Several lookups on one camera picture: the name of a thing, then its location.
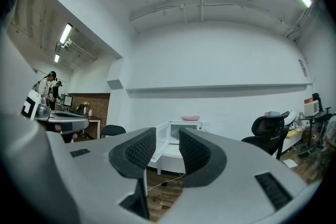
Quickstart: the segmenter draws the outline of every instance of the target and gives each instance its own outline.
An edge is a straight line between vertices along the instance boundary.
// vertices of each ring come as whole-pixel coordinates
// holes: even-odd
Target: pink bowl
[[[200,119],[199,116],[188,116],[188,117],[181,117],[184,121],[198,121]]]

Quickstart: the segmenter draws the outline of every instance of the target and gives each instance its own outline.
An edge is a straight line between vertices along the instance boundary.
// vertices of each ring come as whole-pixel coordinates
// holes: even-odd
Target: white microwave
[[[319,101],[315,100],[311,103],[304,104],[305,107],[305,116],[315,116],[317,113],[319,113]]]

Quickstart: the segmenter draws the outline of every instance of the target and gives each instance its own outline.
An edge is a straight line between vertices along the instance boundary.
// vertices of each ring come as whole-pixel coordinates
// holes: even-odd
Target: white cable
[[[179,179],[179,178],[181,178],[181,177],[183,177],[185,174],[183,174],[182,176],[180,176],[180,177],[177,177],[177,178],[174,178],[174,179],[171,179],[171,180],[168,180],[168,181],[165,181],[165,182],[162,182],[162,183],[160,183],[160,184],[158,184],[158,185],[156,185],[156,186],[154,186],[154,187],[151,187],[149,190],[147,190],[147,191],[150,191],[152,188],[156,188],[156,187],[159,187],[159,186],[161,186],[163,183],[166,183],[166,182],[170,182],[170,181],[174,181],[174,180],[176,180],[176,179]]]

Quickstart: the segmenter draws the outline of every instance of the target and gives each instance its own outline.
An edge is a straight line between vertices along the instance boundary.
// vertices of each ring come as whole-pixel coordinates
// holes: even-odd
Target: person
[[[41,95],[41,97],[46,97],[46,99],[48,99],[49,101],[51,100],[51,97],[48,95],[49,92],[48,82],[52,82],[55,79],[56,79],[56,72],[51,71],[39,82],[37,92]]]
[[[54,86],[53,86],[53,97],[51,98],[50,101],[50,109],[55,110],[55,105],[56,105],[56,99],[58,98],[59,100],[63,100],[59,95],[58,95],[58,88],[63,87],[62,82],[58,81]]]
[[[321,152],[322,164],[328,164],[336,151],[336,111],[330,118],[325,131],[324,147]]]

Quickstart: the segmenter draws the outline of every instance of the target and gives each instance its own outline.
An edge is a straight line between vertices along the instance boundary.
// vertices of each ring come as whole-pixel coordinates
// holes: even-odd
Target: wooden floor
[[[326,166],[320,164],[320,150],[309,156],[300,158],[298,152],[300,144],[290,149],[281,156],[280,161],[292,159],[298,166],[292,168],[307,184],[314,183],[323,178]],[[147,170],[147,186],[150,189],[166,180],[171,180],[176,176],[164,175],[158,176],[156,172]],[[182,193],[181,179],[168,182],[166,187],[156,187],[148,192],[147,202],[150,212],[150,220],[158,221],[175,203]]]

